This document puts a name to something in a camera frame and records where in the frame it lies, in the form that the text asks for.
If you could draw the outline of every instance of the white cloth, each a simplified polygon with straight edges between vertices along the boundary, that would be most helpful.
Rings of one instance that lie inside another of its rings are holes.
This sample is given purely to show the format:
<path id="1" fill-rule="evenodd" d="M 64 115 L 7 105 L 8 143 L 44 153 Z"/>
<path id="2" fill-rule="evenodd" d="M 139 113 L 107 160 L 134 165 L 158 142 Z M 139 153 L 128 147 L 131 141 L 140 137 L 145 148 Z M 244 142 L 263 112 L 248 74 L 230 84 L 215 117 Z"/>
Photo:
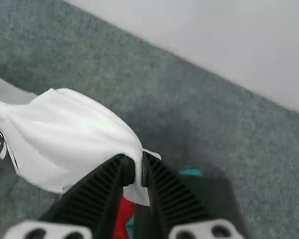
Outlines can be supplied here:
<path id="1" fill-rule="evenodd" d="M 124 197 L 149 205 L 147 189 L 141 186 L 141 142 L 123 120 L 85 95 L 50 89 L 28 104 L 0 101 L 0 133 L 16 173 L 56 193 L 66 192 L 98 165 L 122 153 L 136 165 L 135 183 L 124 188 Z"/>

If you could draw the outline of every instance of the gray carpet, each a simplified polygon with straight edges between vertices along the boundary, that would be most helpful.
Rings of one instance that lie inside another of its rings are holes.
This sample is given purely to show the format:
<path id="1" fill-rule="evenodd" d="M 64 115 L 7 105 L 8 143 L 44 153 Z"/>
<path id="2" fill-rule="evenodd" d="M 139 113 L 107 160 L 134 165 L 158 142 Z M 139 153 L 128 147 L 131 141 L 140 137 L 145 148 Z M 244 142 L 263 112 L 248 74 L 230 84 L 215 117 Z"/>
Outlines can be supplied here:
<path id="1" fill-rule="evenodd" d="M 0 1 L 0 77 L 94 98 L 173 168 L 228 177 L 253 238 L 299 239 L 296 113 L 53 0 Z M 56 197 L 14 180 L 0 164 L 0 237 Z"/>

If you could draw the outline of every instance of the red component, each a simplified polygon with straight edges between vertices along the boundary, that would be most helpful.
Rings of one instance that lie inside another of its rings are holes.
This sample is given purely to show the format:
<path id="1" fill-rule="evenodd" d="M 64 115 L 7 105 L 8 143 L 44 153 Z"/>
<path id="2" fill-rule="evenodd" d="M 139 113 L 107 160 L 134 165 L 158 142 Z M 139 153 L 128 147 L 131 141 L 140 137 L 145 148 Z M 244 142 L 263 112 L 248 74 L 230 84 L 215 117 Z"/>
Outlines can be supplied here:
<path id="1" fill-rule="evenodd" d="M 125 199 L 122 195 L 113 239 L 129 239 L 128 232 L 126 231 L 126 223 L 132 218 L 134 207 L 135 203 Z"/>

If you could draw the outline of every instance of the ribbed rubber pad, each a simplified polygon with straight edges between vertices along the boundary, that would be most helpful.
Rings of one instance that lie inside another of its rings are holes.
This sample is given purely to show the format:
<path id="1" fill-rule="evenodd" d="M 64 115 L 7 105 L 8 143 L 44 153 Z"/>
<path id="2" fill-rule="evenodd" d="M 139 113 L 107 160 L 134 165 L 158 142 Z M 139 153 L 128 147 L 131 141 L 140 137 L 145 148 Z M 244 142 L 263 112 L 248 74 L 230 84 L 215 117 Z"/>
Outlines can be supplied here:
<path id="1" fill-rule="evenodd" d="M 133 172 L 130 179 L 123 178 L 125 170 Z M 74 185 L 41 220 L 85 226 L 93 236 L 109 238 L 113 233 L 111 229 L 115 225 L 123 186 L 133 183 L 134 178 L 134 161 L 117 155 Z"/>
<path id="2" fill-rule="evenodd" d="M 144 155 L 151 207 L 157 210 L 162 230 L 169 232 L 175 225 L 209 220 L 202 202 L 161 160 Z"/>

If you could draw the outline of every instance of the mounting hole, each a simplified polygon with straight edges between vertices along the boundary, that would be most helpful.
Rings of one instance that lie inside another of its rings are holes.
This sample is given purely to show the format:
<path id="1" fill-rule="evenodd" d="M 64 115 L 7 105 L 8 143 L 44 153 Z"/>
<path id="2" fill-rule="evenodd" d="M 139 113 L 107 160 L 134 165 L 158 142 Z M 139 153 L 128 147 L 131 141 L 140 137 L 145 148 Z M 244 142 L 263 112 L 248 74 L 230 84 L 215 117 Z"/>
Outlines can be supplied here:
<path id="1" fill-rule="evenodd" d="M 230 230 L 225 226 L 216 225 L 212 228 L 211 232 L 216 238 L 229 238 L 231 237 Z"/>
<path id="2" fill-rule="evenodd" d="M 196 237 L 190 231 L 180 231 L 177 233 L 176 239 L 196 239 Z"/>
<path id="3" fill-rule="evenodd" d="M 45 229 L 37 228 L 28 232 L 25 239 L 43 239 L 45 236 Z"/>
<path id="4" fill-rule="evenodd" d="M 80 233 L 70 233 L 64 239 L 83 239 L 83 236 Z"/>

